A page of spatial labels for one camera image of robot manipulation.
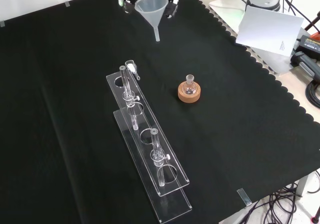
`glass tube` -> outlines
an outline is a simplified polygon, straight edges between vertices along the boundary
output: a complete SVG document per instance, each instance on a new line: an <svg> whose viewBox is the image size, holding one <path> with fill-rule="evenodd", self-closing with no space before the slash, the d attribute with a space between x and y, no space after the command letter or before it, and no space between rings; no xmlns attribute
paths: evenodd
<svg viewBox="0 0 320 224"><path fill-rule="evenodd" d="M165 184L165 178L164 178L164 169L162 168L163 163L164 163L164 152L160 146L159 142L159 136L158 136L158 129L151 129L151 140L152 140L152 146L153 146L153 161L154 165L159 167L158 169L158 180L159 180L159 186L164 186Z"/></svg>

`table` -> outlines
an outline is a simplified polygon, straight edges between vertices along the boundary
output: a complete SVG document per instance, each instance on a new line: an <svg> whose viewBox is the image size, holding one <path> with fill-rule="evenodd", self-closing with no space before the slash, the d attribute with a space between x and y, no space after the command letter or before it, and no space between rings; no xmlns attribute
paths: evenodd
<svg viewBox="0 0 320 224"><path fill-rule="evenodd" d="M190 179L193 210L172 223L217 223L244 208L236 190L256 201L320 166L319 126L198 0L162 20L159 43L117 0L70 4L0 29L4 223L156 223L105 81L128 59ZM195 105L177 99L190 73Z"/></svg>
<svg viewBox="0 0 320 224"><path fill-rule="evenodd" d="M215 0L200 0L205 5L207 9L210 10L210 12L217 18L220 19L222 22L222 25L233 35L237 36L236 32L234 32L224 21L219 17L218 14L216 14L210 7L209 3ZM293 98L295 100L298 100L300 103L300 106L303 107L307 114L310 114L314 121L320 123L320 111L317 107L313 106L306 98L305 95L305 89L308 85L308 83L312 80L310 76L308 76L300 67L294 68L289 73L286 73L284 75L278 75L274 74L273 71L271 71L268 66L263 62L263 59L258 56L252 49L247 49L248 52L250 52L251 56L255 57L259 63L262 64L262 66L266 69L268 69L270 74L275 75L275 78L279 80L282 84L282 86L286 87L288 89L288 92L290 92L293 95ZM299 181L299 186L297 189L297 193L300 195L305 194L306 187L308 183L310 182L311 178L313 177L314 172L311 174L303 177ZM248 209L243 209L240 212L235 213L235 215L229 217L225 220L224 224L229 223L237 223L237 221L241 220L241 218L247 213Z"/></svg>

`floor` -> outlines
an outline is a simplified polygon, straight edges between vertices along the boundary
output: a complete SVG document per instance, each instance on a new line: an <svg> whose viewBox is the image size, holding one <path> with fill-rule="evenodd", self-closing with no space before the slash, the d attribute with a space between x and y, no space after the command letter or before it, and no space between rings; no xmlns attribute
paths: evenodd
<svg viewBox="0 0 320 224"><path fill-rule="evenodd" d="M320 180L317 175L314 175L312 182L309 184L307 189L309 191L316 191L319 188ZM268 202L269 197L264 198L261 203ZM287 210L291 209L291 202L286 200L281 200L284 208ZM297 199L296 201L297 211L294 213L292 224L309 224L311 223L310 219L316 214L320 206L320 192L315 194L306 193L303 198ZM252 214L247 224L263 224L266 211L268 209L266 206L256 209ZM288 214L281 210L278 206L275 209L278 217L282 223L288 221Z"/></svg>

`table leg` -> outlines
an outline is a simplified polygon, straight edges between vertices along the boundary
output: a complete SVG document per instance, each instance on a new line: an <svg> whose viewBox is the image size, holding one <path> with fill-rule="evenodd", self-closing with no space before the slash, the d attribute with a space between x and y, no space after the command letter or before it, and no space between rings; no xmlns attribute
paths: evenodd
<svg viewBox="0 0 320 224"><path fill-rule="evenodd" d="M315 175L315 171L299 180L298 186L296 188L297 189L296 193L298 195L303 196L308 191L306 187L308 187L314 175Z"/></svg>

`cork flask stand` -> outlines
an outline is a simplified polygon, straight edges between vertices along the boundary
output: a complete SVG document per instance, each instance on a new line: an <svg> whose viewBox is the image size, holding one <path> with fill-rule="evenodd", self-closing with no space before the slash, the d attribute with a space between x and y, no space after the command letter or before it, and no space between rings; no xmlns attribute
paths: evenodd
<svg viewBox="0 0 320 224"><path fill-rule="evenodd" d="M182 82L178 87L178 97L185 103L194 103L200 98L201 87L198 83L194 82L193 79L193 75L187 75L186 81Z"/></svg>

